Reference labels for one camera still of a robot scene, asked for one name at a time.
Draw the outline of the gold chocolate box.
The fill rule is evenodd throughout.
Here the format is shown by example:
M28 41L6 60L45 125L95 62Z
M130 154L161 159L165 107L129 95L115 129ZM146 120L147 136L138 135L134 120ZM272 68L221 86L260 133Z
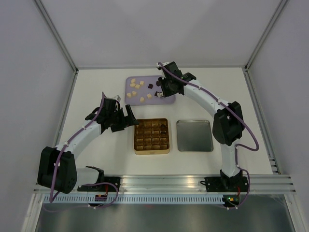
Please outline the gold chocolate box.
M169 127L166 118L138 119L134 126L134 151L136 155L161 155L170 151Z

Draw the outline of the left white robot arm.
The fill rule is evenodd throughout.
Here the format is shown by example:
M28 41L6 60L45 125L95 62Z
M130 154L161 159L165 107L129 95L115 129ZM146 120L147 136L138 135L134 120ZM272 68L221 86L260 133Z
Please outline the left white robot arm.
M102 97L99 107L85 117L83 125L66 141L41 152L37 183L50 189L54 198L58 193L70 193L78 180L75 159L104 131L123 131L138 125L131 106L125 105L127 115L117 98Z

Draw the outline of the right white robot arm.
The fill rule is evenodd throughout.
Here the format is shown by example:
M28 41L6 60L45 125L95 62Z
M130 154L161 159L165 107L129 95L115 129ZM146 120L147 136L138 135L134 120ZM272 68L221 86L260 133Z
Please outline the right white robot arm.
M242 179L242 171L236 165L235 145L242 137L244 126L242 110L236 101L228 103L206 90L191 73L183 74L175 62L157 63L162 71L158 82L163 97L182 94L205 109L213 117L212 134L221 146L222 167L217 183L210 185L210 191L236 191Z

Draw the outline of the purple plastic tray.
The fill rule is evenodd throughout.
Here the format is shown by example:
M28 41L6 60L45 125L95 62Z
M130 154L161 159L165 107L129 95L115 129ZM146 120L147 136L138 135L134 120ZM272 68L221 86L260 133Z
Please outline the purple plastic tray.
M149 76L130 76L126 79L125 84L125 103L130 104L131 106L138 106L138 105L164 105L164 104L173 104L176 100L176 97L170 96L170 97L156 97L155 93L161 92L161 87L156 85L156 82L160 75L149 75ZM135 78L136 82L135 84L140 84L140 81L144 81L144 85L140 86L139 89L136 89L135 87L130 87L131 80ZM154 87L152 89L148 88L149 84L153 84ZM131 98L127 97L127 93L131 93L132 91L135 91L137 94L136 96L132 96ZM147 94L151 94L152 98L148 99ZM140 102L140 98L144 97L145 101Z

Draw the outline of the silver tin lid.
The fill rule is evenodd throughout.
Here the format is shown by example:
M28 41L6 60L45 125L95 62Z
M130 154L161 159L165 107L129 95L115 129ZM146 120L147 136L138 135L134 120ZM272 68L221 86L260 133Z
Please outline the silver tin lid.
M212 152L213 140L208 120L178 120L177 148L181 152Z

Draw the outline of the left aluminium frame post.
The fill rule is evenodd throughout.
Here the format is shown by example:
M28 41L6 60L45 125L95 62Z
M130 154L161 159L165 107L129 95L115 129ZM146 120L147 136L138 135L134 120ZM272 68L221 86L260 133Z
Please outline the left aluminium frame post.
M78 67L76 66L75 62L73 61L67 47L65 46L51 16L49 15L44 3L42 0L34 0L33 3L37 7L39 13L41 14L45 24L49 28L53 38L55 39L61 53L63 54L65 60L69 64L70 68L73 70L74 73L78 72Z

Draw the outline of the aluminium frame post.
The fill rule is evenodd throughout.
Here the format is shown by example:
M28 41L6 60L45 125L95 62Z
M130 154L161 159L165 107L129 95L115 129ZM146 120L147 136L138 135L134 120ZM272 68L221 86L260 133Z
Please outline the aluminium frame post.
M253 65L258 53L260 52L261 48L263 47L264 43L266 42L268 36L272 32L275 24L277 23L279 17L281 16L282 12L284 11L285 7L289 3L289 0L280 0L278 6L276 7L275 11L273 12L267 26L265 27L261 37L259 38L254 50L252 51L248 61L243 66L243 70L248 72L249 68Z
M76 66L75 62L73 61L67 47L65 46L51 16L49 15L44 3L42 0L34 0L33 3L37 7L39 13L41 14L45 24L49 28L53 38L55 39L61 53L63 54L65 60L69 64L70 68L73 70L74 73L78 72L78 67Z

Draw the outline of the right aluminium frame post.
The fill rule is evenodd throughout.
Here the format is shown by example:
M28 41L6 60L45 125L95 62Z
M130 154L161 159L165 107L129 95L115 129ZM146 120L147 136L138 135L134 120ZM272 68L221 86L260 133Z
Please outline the right aluminium frame post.
M258 53L260 52L261 48L263 47L264 43L266 42L268 36L272 32L275 24L277 23L279 17L281 16L282 12L284 11L285 7L289 3L289 0L280 0L278 6L276 7L275 11L273 12L267 26L265 27L261 37L259 38L254 50L252 51L248 61L243 66L243 70L248 72L249 68L253 65Z

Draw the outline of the aluminium mounting rail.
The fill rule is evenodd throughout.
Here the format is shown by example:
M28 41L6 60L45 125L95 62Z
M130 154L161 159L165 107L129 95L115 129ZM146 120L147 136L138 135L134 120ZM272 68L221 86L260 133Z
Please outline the aluminium mounting rail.
M206 191L200 182L205 175L121 175L120 191L128 194L188 193ZM292 178L286 174L251 175L250 194L296 194Z

